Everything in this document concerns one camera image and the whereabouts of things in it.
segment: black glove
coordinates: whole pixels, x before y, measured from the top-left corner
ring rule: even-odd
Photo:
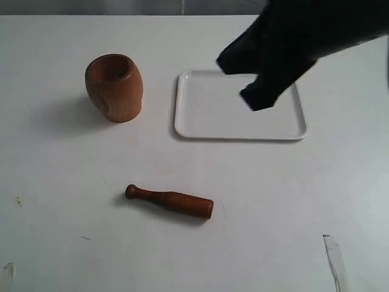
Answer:
[[[269,0],[217,59],[225,74],[254,73],[241,91],[252,110],[278,96],[318,58],[389,33],[389,0]]]

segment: pestle knob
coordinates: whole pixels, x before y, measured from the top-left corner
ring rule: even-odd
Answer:
[[[187,214],[203,219],[210,219],[213,209],[213,201],[198,196],[186,195],[177,192],[154,192],[143,190],[130,184],[125,196],[127,199],[140,199],[160,205],[167,210]]]

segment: white tray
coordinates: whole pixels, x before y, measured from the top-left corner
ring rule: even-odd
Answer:
[[[177,133],[197,139],[303,139],[307,126],[297,86],[285,90],[273,108],[252,111],[239,91],[254,78],[211,70],[181,73],[174,117]]]

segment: pestle handle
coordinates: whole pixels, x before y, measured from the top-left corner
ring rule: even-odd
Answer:
[[[167,210],[187,214],[203,219],[210,219],[213,209],[213,201],[177,192],[155,192],[143,190],[130,184],[125,196],[127,199],[140,199],[160,205]]]

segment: wooden object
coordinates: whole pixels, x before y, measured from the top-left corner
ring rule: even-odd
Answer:
[[[130,184],[125,196],[127,199],[141,199],[160,205],[167,210],[187,214],[203,219],[210,219],[213,209],[213,201],[198,196],[186,195],[176,192],[153,192],[143,190]]]
[[[97,58],[86,68],[85,84],[93,104],[113,122],[132,120],[142,109],[142,77],[127,56]]]

